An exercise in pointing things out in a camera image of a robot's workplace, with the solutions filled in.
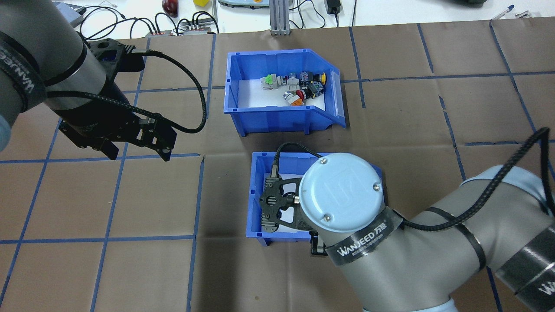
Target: white table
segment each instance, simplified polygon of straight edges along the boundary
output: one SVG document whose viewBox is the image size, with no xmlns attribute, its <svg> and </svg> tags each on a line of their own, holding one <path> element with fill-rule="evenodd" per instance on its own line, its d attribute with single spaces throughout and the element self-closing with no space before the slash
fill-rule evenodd
<svg viewBox="0 0 555 312">
<path fill-rule="evenodd" d="M 65 0 L 61 1 L 79 5 L 98 5 L 100 1 Z M 161 0 L 112 0 L 126 17 L 147 17 L 154 20 L 154 15 L 162 12 Z M 339 13 L 339 26 L 350 26 L 355 0 L 341 0 L 342 10 Z M 326 19 L 325 27 L 336 27 L 335 17 L 326 14 L 324 0 L 314 0 L 318 12 Z M 514 12 L 529 10 L 534 17 L 555 16 L 554 0 L 488 0 L 483 5 L 464 4 L 460 0 L 358 0 L 356 8 L 355 26 L 476 21 L 490 19 L 502 12 L 509 5 L 514 4 Z M 179 1 L 179 17 L 189 18 L 196 11 L 214 13 L 212 2 L 206 7 L 198 7 L 193 0 Z M 307 28 L 317 28 L 323 24 L 316 15 L 310 2 L 301 6 L 302 15 Z M 230 8 L 219 3 L 215 6 L 216 17 L 220 31 L 223 33 L 264 31 L 269 29 L 270 10 L 268 8 L 249 9 L 242 7 Z M 297 10 L 290 12 L 290 19 L 300 25 Z M 101 10 L 94 13 L 83 26 L 83 33 L 91 35 L 114 22 L 114 16 Z M 172 24 L 167 18 L 158 18 L 160 29 L 171 29 Z M 129 28 L 133 22 L 119 24 L 110 35 L 113 39 L 129 38 Z M 140 38 L 147 33 L 143 23 L 137 23 L 133 30 L 133 37 Z"/>
</svg>

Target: orange component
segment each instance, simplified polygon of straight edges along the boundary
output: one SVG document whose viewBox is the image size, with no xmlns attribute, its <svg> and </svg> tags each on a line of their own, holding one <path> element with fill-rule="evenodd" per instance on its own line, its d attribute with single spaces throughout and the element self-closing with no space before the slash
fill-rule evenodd
<svg viewBox="0 0 555 312">
<path fill-rule="evenodd" d="M 291 103 L 291 106 L 302 106 L 302 100 L 299 98 Z"/>
</svg>

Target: yellow object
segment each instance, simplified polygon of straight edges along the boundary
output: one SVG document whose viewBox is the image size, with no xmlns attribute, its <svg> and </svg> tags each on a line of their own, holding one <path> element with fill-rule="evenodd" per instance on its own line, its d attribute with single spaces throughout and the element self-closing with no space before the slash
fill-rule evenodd
<svg viewBox="0 0 555 312">
<path fill-rule="evenodd" d="M 203 6 L 207 5 L 208 2 L 210 2 L 210 0 L 193 0 L 193 3 L 196 4 L 199 7 L 203 7 Z"/>
</svg>

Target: pen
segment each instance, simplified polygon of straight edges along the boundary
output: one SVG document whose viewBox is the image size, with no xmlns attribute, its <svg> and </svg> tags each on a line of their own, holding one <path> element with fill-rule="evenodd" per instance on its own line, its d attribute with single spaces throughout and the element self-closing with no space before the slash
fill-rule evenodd
<svg viewBox="0 0 555 312">
<path fill-rule="evenodd" d="M 498 15 L 496 15 L 494 18 L 492 19 L 500 19 L 502 18 L 505 14 L 509 13 L 510 11 L 512 11 L 514 9 L 514 4 L 511 4 L 510 6 L 508 6 L 503 12 L 499 13 Z"/>
</svg>

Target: grid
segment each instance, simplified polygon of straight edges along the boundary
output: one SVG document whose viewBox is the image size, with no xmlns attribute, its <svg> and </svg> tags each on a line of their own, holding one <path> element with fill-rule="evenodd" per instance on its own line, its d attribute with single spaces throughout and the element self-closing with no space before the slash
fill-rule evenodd
<svg viewBox="0 0 555 312">
<path fill-rule="evenodd" d="M 434 66 L 432 63 L 432 58 L 430 57 L 430 52 L 428 51 L 428 45 L 426 44 L 426 38 L 425 38 L 425 34 L 422 31 L 422 27 L 420 24 L 417 25 L 417 29 L 418 29 L 418 33 L 420 35 L 420 39 L 422 42 L 422 46 L 423 49 L 425 51 L 425 55 L 426 55 L 426 59 L 430 68 L 431 73 L 434 73 Z M 367 107 L 367 103 L 366 103 L 366 97 L 364 94 L 364 89 L 363 86 L 365 86 L 366 84 L 371 84 L 371 83 L 375 83 L 375 82 L 382 82 L 382 81 L 388 81 L 388 80 L 427 80 L 427 79 L 454 79 L 454 78 L 482 78 L 482 77 L 508 77 L 512 84 L 513 87 L 515 89 L 515 91 L 518 94 L 519 97 L 519 101 L 522 107 L 522 110 L 524 111 L 524 114 L 526 115 L 527 118 L 527 122 L 529 124 L 529 127 L 532 131 L 536 130 L 536 125 L 534 124 L 532 117 L 528 111 L 528 108 L 524 102 L 524 98 L 522 97 L 519 89 L 518 89 L 518 85 L 517 82 L 515 80 L 515 77 L 518 76 L 530 76 L 530 75 L 549 75 L 549 74 L 555 74 L 555 71 L 544 71 L 544 72 L 512 72 L 511 68 L 507 62 L 507 59 L 505 57 L 505 54 L 501 48 L 501 45 L 498 41 L 498 38 L 496 36 L 496 32 L 494 29 L 493 24 L 490 22 L 490 31 L 491 31 L 491 36 L 495 42 L 495 45 L 497 47 L 497 50 L 499 52 L 499 55 L 501 56 L 502 60 L 503 60 L 503 64 L 506 67 L 506 71 L 507 73 L 493 73 L 493 74 L 458 74 L 458 75 L 439 75 L 439 76 L 415 76 L 415 77 L 386 77 L 386 78 L 373 78 L 373 79 L 363 79 L 362 75 L 361 75 L 361 68 L 360 68 L 360 64 L 359 64 L 359 58 L 360 58 L 360 51 L 357 52 L 357 46 L 355 43 L 355 36 L 353 34 L 353 30 L 352 28 L 349 27 L 349 35 L 350 35 L 350 41 L 352 44 L 352 53 L 354 55 L 354 61 L 355 61 L 355 66 L 356 66 L 356 75 L 357 75 L 357 79 L 344 79 L 341 81 L 342 84 L 358 84 L 359 85 L 359 93 L 360 93 L 360 101 L 362 103 L 362 108 L 366 108 Z M 210 69 L 209 69 L 209 76 L 208 76 L 208 85 L 206 87 L 203 87 L 203 90 L 207 91 L 207 97 L 206 97 L 206 103 L 207 103 L 207 110 L 209 108 L 210 105 L 210 98 L 211 98 L 211 91 L 212 90 L 221 90 L 224 89 L 225 87 L 222 85 L 213 85 L 213 70 L 214 70 L 214 59 L 215 59 L 215 49 L 216 49 L 216 36 L 213 36 L 212 38 L 212 43 L 211 43 L 211 51 L 210 51 Z M 147 48 L 149 48 L 150 46 L 150 39 L 148 39 L 147 41 Z M 147 90 L 141 90 L 141 83 L 143 80 L 143 73 L 141 72 L 140 76 L 139 76 L 139 82 L 137 85 L 136 90 L 125 90 L 123 93 L 125 94 L 134 94 L 135 98 L 134 98 L 134 103 L 133 105 L 136 106 L 139 96 L 142 93 L 150 93 L 150 92 L 172 92 L 172 91 L 188 91 L 188 90 L 196 90 L 196 88 L 162 88 L 162 89 L 147 89 Z M 446 101 L 444 100 L 444 98 L 439 95 L 438 96 L 438 109 L 441 107 L 441 109 L 443 110 L 443 116 L 445 119 L 445 125 L 447 126 L 448 129 L 448 133 L 449 136 L 451 138 L 451 143 L 452 143 L 452 147 L 453 147 L 453 152 L 455 154 L 455 157 L 457 159 L 457 163 L 458 163 L 458 167 L 460 170 L 460 175 L 461 175 L 461 179 L 465 180 L 467 178 L 466 173 L 465 173 L 465 169 L 463 167 L 463 163 L 461 161 L 461 155 L 460 155 L 460 151 L 459 151 L 459 147 L 461 146 L 461 144 L 465 147 L 474 147 L 474 146 L 490 146 L 490 145 L 516 145 L 516 144 L 521 144 L 521 142 L 517 139 L 515 140 L 504 140 L 504 141 L 499 141 L 499 142 L 457 142 L 456 137 L 455 137 L 455 132 L 456 129 L 453 130 L 453 126 L 451 124 L 451 120 L 448 114 L 448 109 L 449 109 L 449 103 L 446 103 Z M 201 193 L 202 193 L 202 187 L 203 187 L 203 176 L 204 176 L 204 158 L 203 160 L 200 162 L 200 166 L 199 166 L 199 181 L 198 181 L 198 191 L 197 191 L 197 198 L 196 198 L 196 212 L 195 212 L 195 220 L 194 220 L 194 232 L 192 235 L 160 235 L 160 236 L 125 236 L 125 237 L 112 237 L 110 236 L 110 230 L 112 227 L 112 220 L 114 217 L 114 209 L 116 207 L 116 203 L 117 203 L 117 199 L 118 199 L 118 193 L 119 193 L 119 187 L 120 187 L 120 182 L 122 181 L 122 174 L 124 171 L 124 166 L 125 166 L 125 161 L 126 160 L 130 160 L 130 159 L 155 159 L 158 158 L 157 155 L 137 155 L 137 156 L 131 156 L 131 155 L 127 155 L 127 150 L 128 150 L 128 144 L 126 143 L 124 148 L 123 148 L 123 154 L 122 156 L 117 158 L 117 161 L 120 161 L 120 165 L 119 165 L 119 171 L 118 171 L 118 175 L 117 175 L 117 181 L 115 184 L 115 190 L 113 193 L 113 200 L 112 200 L 112 206 L 109 212 L 109 217 L 108 217 L 108 223 L 106 226 L 106 230 L 105 230 L 105 234 L 104 237 L 95 237 L 95 238 L 64 238 L 64 239 L 25 239 L 25 233 L 27 230 L 27 226 L 29 224 L 29 220 L 31 218 L 31 215 L 33 213 L 33 208 L 35 205 L 35 202 L 37 200 L 37 195 L 39 193 L 39 189 L 41 187 L 41 183 L 43 181 L 44 178 L 44 174 L 46 172 L 47 166 L 50 163 L 64 163 L 64 162 L 101 162 L 101 161 L 107 161 L 108 158 L 105 157 L 95 157 L 95 158 L 70 158 L 70 159 L 51 159 L 51 153 L 52 150 L 54 148 L 54 142 L 56 141 L 58 135 L 58 129 L 56 127 L 56 130 L 54 131 L 54 134 L 52 136 L 52 140 L 48 149 L 48 153 L 46 155 L 46 157 L 44 159 L 22 159 L 22 160 L 0 160 L 0 164 L 18 164 L 18 163 L 39 163 L 39 164 L 43 164 L 42 166 L 42 170 L 40 172 L 34 193 L 33 193 L 33 197 L 32 197 L 32 201 L 31 204 L 29 206 L 29 210 L 27 213 L 27 216 L 25 218 L 25 222 L 24 222 L 24 226 L 21 230 L 21 234 L 19 236 L 19 239 L 9 239 L 9 240 L 0 240 L 0 245 L 4 244 L 4 245 L 15 245 L 16 249 L 11 261 L 11 264 L 9 266 L 9 271 L 7 274 L 7 277 L 4 281 L 3 284 L 3 288 L 2 288 L 2 292 L 0 294 L 0 306 L 2 305 L 2 301 L 4 300 L 4 296 L 6 294 L 6 291 L 9 287 L 9 282 L 10 282 L 10 278 L 12 275 L 12 271 L 13 268 L 17 262 L 18 259 L 18 254 L 20 251 L 20 248 L 23 244 L 40 244 L 40 243 L 102 243 L 102 253 L 100 256 L 100 262 L 98 265 L 98 272 L 96 274 L 96 279 L 95 279 L 95 286 L 94 286 L 94 293 L 93 293 L 93 299 L 92 302 L 90 303 L 90 311 L 93 312 L 95 310 L 96 307 L 96 302 L 97 302 L 97 296 L 98 296 L 98 290 L 99 290 L 99 286 L 100 286 L 100 281 L 102 278 L 102 271 L 103 271 L 103 266 L 104 266 L 104 258 L 106 255 L 106 249 L 108 246 L 109 242 L 115 242 L 115 241 L 154 241 L 154 240 L 190 240 L 192 242 L 192 250 L 191 250 L 191 260 L 190 260 L 190 268 L 189 268 L 189 276 L 188 276 L 188 292 L 187 292 L 187 300 L 186 300 L 186 307 L 184 307 L 184 310 L 186 310 L 187 312 L 191 311 L 191 298 L 193 296 L 193 280 L 194 280 L 194 269 L 195 269 L 195 257 L 196 257 L 196 245 L 197 245 L 197 235 L 199 232 L 199 218 L 200 218 L 200 207 L 201 207 Z M 183 154 L 174 154 L 172 155 L 173 158 L 184 158 L 184 157 L 202 157 L 202 155 L 197 154 L 197 153 L 183 153 Z M 551 175 L 553 178 L 555 178 L 555 172 L 553 170 L 552 164 L 549 163 L 549 169 L 551 172 Z M 487 269 L 487 274 L 490 280 L 490 284 L 491 284 L 491 289 L 492 289 L 492 293 L 495 299 L 495 303 L 497 306 L 498 311 L 503 311 L 503 307 L 500 301 L 500 297 L 497 291 L 497 287 L 493 278 L 493 274 L 491 272 L 491 270 L 488 268 Z"/>
</svg>

